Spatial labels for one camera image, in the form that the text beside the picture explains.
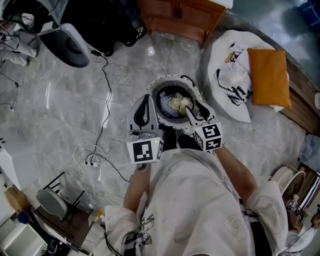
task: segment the wooden drawer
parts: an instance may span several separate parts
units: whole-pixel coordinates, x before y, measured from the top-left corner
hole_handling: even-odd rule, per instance
[[[142,13],[146,17],[175,19],[174,10],[178,0],[139,0]]]
[[[203,7],[197,8],[197,6],[190,6],[188,4],[180,3],[181,15],[179,22],[189,24],[191,26],[203,29],[211,30],[218,22],[221,14],[210,9]]]

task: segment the black cable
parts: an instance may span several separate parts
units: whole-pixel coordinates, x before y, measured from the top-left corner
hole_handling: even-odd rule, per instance
[[[10,34],[10,33],[8,32],[8,30],[6,30],[3,26],[1,26],[1,29],[4,30],[5,32],[7,32],[8,35],[6,35],[6,36],[11,37],[11,39],[9,39],[9,40],[0,40],[0,44],[3,44],[3,45],[8,46],[8,47],[11,48],[12,50],[18,49],[18,47],[19,47],[19,45],[20,45],[20,42],[21,42],[20,36],[19,36],[19,35]],[[7,41],[13,40],[13,37],[19,38],[19,42],[18,42],[18,45],[16,46],[16,48],[13,48],[13,47],[11,47],[10,45],[8,45],[8,44],[5,43],[5,42],[7,42]]]
[[[127,179],[125,179],[125,178],[121,175],[121,173],[117,170],[117,168],[116,168],[109,160],[107,160],[107,162],[118,172],[118,174],[120,175],[120,177],[121,177],[124,181],[130,183],[130,181],[127,180]]]
[[[35,19],[34,18],[28,18],[27,16],[21,16],[23,19],[26,19],[26,20],[29,20],[29,21],[32,21],[32,22],[34,22],[35,21]]]
[[[59,4],[59,0],[56,1],[55,6],[53,7],[53,9],[52,9],[51,11],[49,11],[49,13],[51,13],[54,9],[56,9],[56,7],[57,7],[58,4]]]
[[[122,256],[118,251],[116,251],[112,246],[111,244],[109,243],[108,241],[108,238],[107,238],[107,232],[104,232],[103,233],[104,235],[104,239],[105,239],[105,243],[106,243],[106,246],[109,248],[109,250],[115,254],[115,256]]]
[[[111,97],[112,97],[112,89],[111,89],[111,86],[110,86],[110,83],[109,83],[109,80],[108,80],[107,73],[106,73],[106,71],[105,71],[105,68],[107,67],[107,65],[109,64],[109,62],[108,62],[107,58],[105,58],[101,53],[100,53],[99,56],[105,59],[105,65],[103,66],[102,71],[103,71],[103,73],[104,73],[104,77],[105,77],[106,82],[107,82],[108,87],[109,87],[109,95],[108,95],[108,97],[107,97],[107,99],[106,99],[106,101],[105,101],[106,108],[107,108],[107,110],[108,110],[108,115],[107,115],[107,117],[105,118],[105,120],[102,122],[99,136],[98,136],[98,138],[96,139],[95,144],[94,144],[94,151],[93,151],[92,153],[88,154],[88,155],[85,157],[85,160],[84,160],[84,161],[87,162],[87,161],[88,161],[88,158],[91,157],[90,162],[91,162],[91,164],[92,164],[93,157],[94,157],[95,155],[98,155],[99,157],[101,157],[101,158],[103,158],[104,160],[106,160],[106,161],[117,171],[117,173],[120,175],[120,177],[121,177],[124,181],[130,183],[130,181],[127,180],[127,179],[125,179],[125,178],[122,176],[122,174],[120,173],[120,171],[119,171],[107,158],[103,157],[103,156],[101,155],[101,153],[97,152],[97,146],[98,146],[99,139],[101,138],[101,135],[102,135],[102,132],[103,132],[103,129],[104,129],[104,124],[105,124],[105,122],[108,120],[108,118],[109,118],[109,116],[110,116],[110,109],[109,109],[109,105],[108,105],[108,104],[109,104],[109,102],[110,102],[110,100],[111,100]]]
[[[104,129],[104,124],[105,124],[105,122],[108,120],[108,118],[109,118],[109,116],[110,116],[109,101],[111,100],[111,97],[112,97],[112,90],[111,90],[111,87],[110,87],[110,83],[109,83],[109,80],[108,80],[107,73],[106,73],[106,71],[105,71],[105,68],[108,66],[109,62],[108,62],[107,58],[105,58],[105,57],[102,56],[102,55],[100,55],[100,56],[101,56],[102,58],[104,58],[104,59],[105,59],[105,62],[106,62],[105,65],[104,65],[103,68],[102,68],[102,71],[103,71],[103,73],[104,73],[104,77],[105,77],[106,82],[107,82],[108,87],[109,87],[109,95],[108,95],[108,98],[107,98],[106,101],[105,101],[106,108],[107,108],[107,110],[108,110],[108,115],[107,115],[107,117],[105,118],[105,120],[102,122],[100,134],[99,134],[98,138],[96,139],[93,153],[96,153],[96,151],[97,151],[98,141],[99,141],[99,139],[100,139],[100,137],[101,137],[101,135],[102,135],[102,132],[103,132],[103,129]]]
[[[13,108],[13,105],[14,105],[14,104],[16,103],[16,101],[17,101],[20,85],[19,85],[16,81],[12,80],[10,77],[7,77],[4,73],[0,72],[0,75],[3,75],[5,78],[9,79],[10,81],[12,81],[12,82],[15,84],[16,93],[15,93],[13,102],[12,102],[12,103],[6,103],[6,102],[0,103],[0,106],[2,106],[2,105],[10,105],[10,108],[12,109],[12,108]]]

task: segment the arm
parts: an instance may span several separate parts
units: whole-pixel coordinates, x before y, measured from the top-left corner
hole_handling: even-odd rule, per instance
[[[299,234],[304,225],[297,220],[297,216],[293,210],[289,211],[289,218],[292,227],[294,227],[297,230],[297,233]]]
[[[123,207],[137,213],[140,199],[144,192],[149,194],[151,164],[147,163],[143,169],[137,165],[125,193]]]
[[[225,146],[216,149],[215,153],[235,190],[246,204],[250,195],[258,187],[254,176]]]

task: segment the small table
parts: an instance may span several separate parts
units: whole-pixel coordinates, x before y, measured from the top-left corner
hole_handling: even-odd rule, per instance
[[[72,206],[68,202],[66,202],[66,204],[68,207]],[[91,212],[85,212],[75,207],[72,214],[63,222],[61,222],[58,216],[48,213],[41,206],[34,211],[34,214],[59,235],[64,237],[72,250],[78,252],[79,249],[81,251],[81,245],[91,229],[91,225],[89,225]]]

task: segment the hand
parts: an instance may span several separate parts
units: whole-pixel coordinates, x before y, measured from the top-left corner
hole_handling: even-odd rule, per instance
[[[297,216],[293,210],[289,211],[289,217],[290,217],[290,224],[294,228],[297,228],[299,221],[297,220]]]
[[[311,227],[318,229],[319,228],[319,221],[320,221],[320,214],[316,213],[313,215],[311,219]]]

